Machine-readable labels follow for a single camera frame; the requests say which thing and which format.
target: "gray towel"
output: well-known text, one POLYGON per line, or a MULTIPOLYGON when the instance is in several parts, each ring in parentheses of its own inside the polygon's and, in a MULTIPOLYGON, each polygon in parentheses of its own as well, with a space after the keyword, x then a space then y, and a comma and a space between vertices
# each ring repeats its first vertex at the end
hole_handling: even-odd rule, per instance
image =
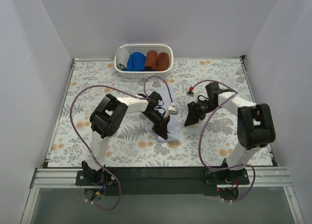
MULTIPOLYGON (((171 97, 172 97, 173 101, 176 103, 175 94, 174 94, 174 91, 170 85, 169 85, 169 89, 170 89, 171 97)), ((167 87, 164 85, 162 87, 154 88, 153 91, 156 91, 157 93, 159 93, 161 95, 162 100, 164 101, 164 105, 162 107, 164 109, 167 109, 167 107, 171 105, 171 101, 170 101, 170 97, 169 97, 167 87)), ((170 121, 168 123, 167 129, 168 129, 168 139, 164 140, 162 137, 157 135, 157 141, 159 141, 159 142, 165 142, 165 141, 178 142, 178 141, 180 141, 180 127, 179 127, 179 121, 177 119, 177 115, 170 115, 170 121)))
POLYGON ((130 53, 124 47, 120 47, 116 51, 116 64, 117 68, 123 70, 127 68, 128 59, 130 57, 130 53))

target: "floral tablecloth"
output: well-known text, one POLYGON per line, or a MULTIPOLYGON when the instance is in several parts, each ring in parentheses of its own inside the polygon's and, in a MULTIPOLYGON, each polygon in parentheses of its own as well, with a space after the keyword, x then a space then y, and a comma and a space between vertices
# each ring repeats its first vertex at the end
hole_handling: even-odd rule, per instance
MULTIPOLYGON (((242 98, 252 100, 239 59, 229 60, 175 60, 171 73, 166 77, 175 92, 178 120, 181 127, 180 141, 159 143, 152 131, 152 123, 141 113, 128 114, 118 132, 111 139, 106 152, 106 166, 201 166, 198 158, 198 138, 204 122, 184 127, 188 113, 185 95, 187 88, 202 79, 224 82, 237 90, 242 98)), ((144 80, 125 79, 114 69, 112 61, 78 61, 73 71, 65 104, 59 120, 56 137, 51 149, 48 167, 81 167, 89 152, 79 140, 69 121, 69 108, 77 93, 94 84, 105 84, 132 94, 142 93, 144 80)), ((147 92, 160 87, 160 80, 151 80, 147 92)), ((205 83, 196 92, 206 94, 205 83)), ((89 117, 109 88, 93 88, 82 94, 74 108, 74 122, 83 138, 91 142, 89 117)), ((202 155, 207 164, 220 165, 237 144, 236 117, 220 109, 208 124, 202 142, 202 155)), ((267 148, 260 150, 250 161, 253 165, 272 165, 267 148)))

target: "plastic laundry basket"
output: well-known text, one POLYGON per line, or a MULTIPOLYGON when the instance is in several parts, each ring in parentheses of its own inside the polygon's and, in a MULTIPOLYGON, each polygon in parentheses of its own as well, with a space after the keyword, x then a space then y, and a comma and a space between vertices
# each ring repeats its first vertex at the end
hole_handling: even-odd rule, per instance
POLYGON ((121 47, 124 47, 128 50, 130 54, 134 52, 140 52, 144 55, 146 55, 150 50, 156 51, 158 54, 161 52, 165 52, 169 55, 169 67, 165 71, 152 71, 152 72, 128 72, 128 71, 122 71, 117 68, 117 61, 116 61, 116 55, 114 59, 114 67, 115 69, 124 77, 129 79, 145 79, 148 78, 151 75, 157 75, 160 77, 165 77, 169 74, 170 70, 173 67, 174 63, 174 54, 172 52, 172 49, 164 44, 126 44, 121 47))

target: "folded cloth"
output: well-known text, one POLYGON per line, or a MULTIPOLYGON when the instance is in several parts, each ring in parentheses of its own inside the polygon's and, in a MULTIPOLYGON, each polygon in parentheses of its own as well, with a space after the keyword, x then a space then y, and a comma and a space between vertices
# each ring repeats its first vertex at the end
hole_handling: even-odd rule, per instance
POLYGON ((158 55, 156 71, 165 71, 169 66, 169 56, 167 53, 162 52, 158 55))
MULTIPOLYGON (((171 93, 173 101, 176 102, 174 91, 170 85, 169 85, 169 89, 170 89, 170 93, 171 93)), ((167 107, 171 105, 171 100, 169 97, 167 87, 162 86, 162 87, 154 88, 153 91, 156 91, 157 93, 159 93, 161 95, 162 100, 164 102, 164 105, 162 106, 162 108, 167 109, 167 107)), ((168 139, 164 140, 162 137, 157 135, 157 141, 159 141, 159 142, 165 142, 165 141, 178 142, 178 141, 180 141, 180 127, 179 127, 179 121, 177 119, 177 115, 170 115, 170 121, 168 123, 167 129, 168 129, 168 139)))
POLYGON ((145 61, 145 71, 155 71, 157 68, 157 57, 158 54, 156 51, 151 50, 146 54, 146 61, 145 61))
POLYGON ((130 53, 124 47, 120 47, 116 51, 116 64, 117 68, 120 70, 127 68, 128 59, 130 57, 130 53))
POLYGON ((140 52, 134 52, 130 55, 127 68, 123 71, 145 71, 144 64, 145 64, 146 57, 140 52))

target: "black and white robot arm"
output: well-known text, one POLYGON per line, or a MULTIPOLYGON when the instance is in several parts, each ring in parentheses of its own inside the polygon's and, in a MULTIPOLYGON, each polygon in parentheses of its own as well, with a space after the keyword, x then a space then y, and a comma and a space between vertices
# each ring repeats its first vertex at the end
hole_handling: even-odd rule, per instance
MULTIPOLYGON (((185 126, 204 120, 207 113, 215 110, 218 105, 235 94, 229 89, 220 89, 216 82, 208 84, 206 92, 208 94, 207 100, 195 99, 195 101, 188 104, 189 114, 185 126)), ((222 107, 237 116, 238 137, 235 149, 225 159, 222 167, 246 164, 257 151, 275 140, 271 111, 267 104, 256 104, 235 96, 222 107)), ((230 170, 241 170, 243 168, 241 166, 230 170)))
MULTIPOLYGON (((154 124, 152 130, 162 138, 168 138, 167 125, 170 120, 168 113, 176 114, 175 107, 171 106, 164 114, 161 114, 155 109, 160 101, 162 101, 162 98, 157 92, 153 92, 146 100, 131 97, 116 98, 111 94, 103 98, 90 116, 92 129, 91 150, 100 164, 105 164, 105 154, 109 140, 118 131, 126 114, 142 112, 154 124)), ((96 171, 100 170, 100 166, 91 155, 89 159, 82 162, 82 168, 86 176, 96 183, 96 171)))

